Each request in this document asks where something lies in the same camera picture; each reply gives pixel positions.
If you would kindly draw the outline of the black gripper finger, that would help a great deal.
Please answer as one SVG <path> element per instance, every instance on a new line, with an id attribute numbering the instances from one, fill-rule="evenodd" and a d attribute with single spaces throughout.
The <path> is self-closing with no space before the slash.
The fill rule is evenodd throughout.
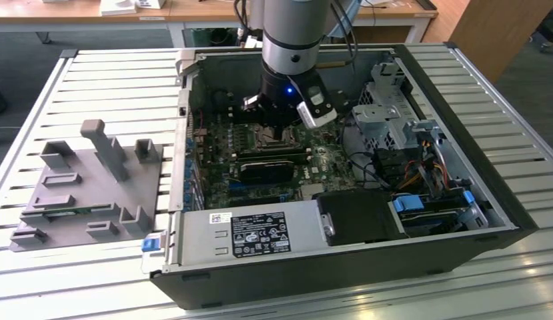
<path id="1" fill-rule="evenodd" d="M 301 138 L 298 130 L 294 126 L 276 127 L 276 140 L 298 141 Z"/>
<path id="2" fill-rule="evenodd" d="M 253 95 L 244 98 L 242 110 L 245 118 L 252 123 L 270 127 L 277 133 L 277 116 L 272 100 L 265 95 Z"/>

